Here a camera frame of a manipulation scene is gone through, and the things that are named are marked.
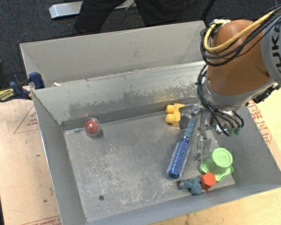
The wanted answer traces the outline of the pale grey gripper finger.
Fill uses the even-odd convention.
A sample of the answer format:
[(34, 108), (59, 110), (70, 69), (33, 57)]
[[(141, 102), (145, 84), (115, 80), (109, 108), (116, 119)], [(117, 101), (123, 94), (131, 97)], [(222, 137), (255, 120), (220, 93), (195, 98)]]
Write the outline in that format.
[(196, 135), (196, 153), (194, 156), (194, 161), (202, 161), (203, 150), (204, 150), (203, 135), (201, 133), (197, 133), (197, 135)]
[(208, 136), (203, 135), (201, 137), (201, 143), (202, 143), (202, 158), (206, 159), (207, 157), (209, 157), (210, 154), (212, 140), (209, 139)]

